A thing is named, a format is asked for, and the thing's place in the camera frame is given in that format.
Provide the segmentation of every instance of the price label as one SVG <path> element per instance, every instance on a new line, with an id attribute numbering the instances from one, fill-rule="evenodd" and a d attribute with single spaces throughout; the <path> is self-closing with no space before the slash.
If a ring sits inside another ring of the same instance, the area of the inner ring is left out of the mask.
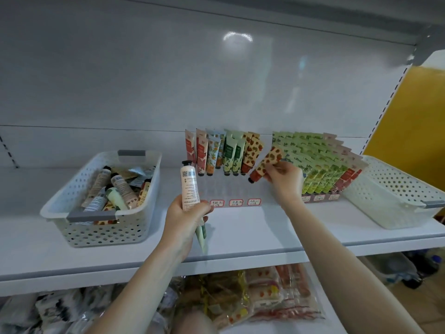
<path id="1" fill-rule="evenodd" d="M 314 196 L 314 202 L 319 202 L 320 200 L 323 200 L 325 196 L 326 195 L 316 195 L 316 196 Z"/>
<path id="2" fill-rule="evenodd" d="M 255 206 L 255 205 L 260 205 L 260 204 L 261 204 L 261 199 L 260 198 L 248 199 L 248 206 Z"/>
<path id="3" fill-rule="evenodd" d="M 224 200 L 211 200 L 210 205 L 214 207 L 224 207 Z"/>
<path id="4" fill-rule="evenodd" d="M 242 199 L 231 199 L 229 201 L 229 206 L 242 206 L 242 203 L 244 203 L 244 200 Z"/>
<path id="5" fill-rule="evenodd" d="M 339 197 L 340 197 L 339 193 L 332 194 L 331 196 L 329 196 L 328 200 L 337 200 Z"/>

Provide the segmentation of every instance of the acrylic display stand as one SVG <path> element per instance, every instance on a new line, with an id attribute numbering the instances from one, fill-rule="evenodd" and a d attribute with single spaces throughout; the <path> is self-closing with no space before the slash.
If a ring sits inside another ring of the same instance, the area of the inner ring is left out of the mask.
<path id="1" fill-rule="evenodd" d="M 201 199 L 208 200 L 214 207 L 246 207 L 276 204 L 271 184 L 264 178 L 255 183 L 248 181 L 249 175 L 224 175 L 222 169 L 215 170 L 212 176 L 197 177 L 197 187 Z M 340 193 L 304 195 L 303 201 L 328 202 L 338 200 Z"/>

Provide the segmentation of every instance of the gray basket handle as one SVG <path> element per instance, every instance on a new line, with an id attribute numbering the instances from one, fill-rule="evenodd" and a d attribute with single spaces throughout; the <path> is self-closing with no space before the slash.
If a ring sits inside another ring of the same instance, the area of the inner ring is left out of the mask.
<path id="1" fill-rule="evenodd" d="M 421 200 L 422 203 L 424 203 L 426 206 L 424 208 L 439 208 L 439 207 L 445 207 L 445 201 L 443 200 L 430 200 L 424 202 Z"/>
<path id="2" fill-rule="evenodd" d="M 88 221 L 101 221 L 101 220 L 117 220 L 116 211 L 71 211 L 66 217 L 69 223 L 84 223 Z"/>
<path id="3" fill-rule="evenodd" d="M 140 156 L 140 157 L 145 157 L 145 150 L 118 150 L 118 156 Z"/>

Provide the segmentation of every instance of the white plastic basket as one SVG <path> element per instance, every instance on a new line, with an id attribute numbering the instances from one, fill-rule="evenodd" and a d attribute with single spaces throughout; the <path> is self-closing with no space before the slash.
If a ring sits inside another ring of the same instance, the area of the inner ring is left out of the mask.
<path id="1" fill-rule="evenodd" d="M 381 227 L 416 227 L 445 206 L 445 192 L 364 156 L 369 166 L 344 190 L 344 196 Z"/>
<path id="2" fill-rule="evenodd" d="M 145 150 L 119 150 L 101 152 L 94 156 L 71 180 L 61 188 L 41 209 L 40 215 L 52 221 L 72 247 L 102 246 L 138 243 L 148 236 L 159 191 L 161 153 Z M 80 205 L 104 166 L 152 167 L 156 169 L 151 179 L 145 202 L 131 210 L 83 212 Z M 82 225 L 79 222 L 116 220 L 117 224 Z"/>

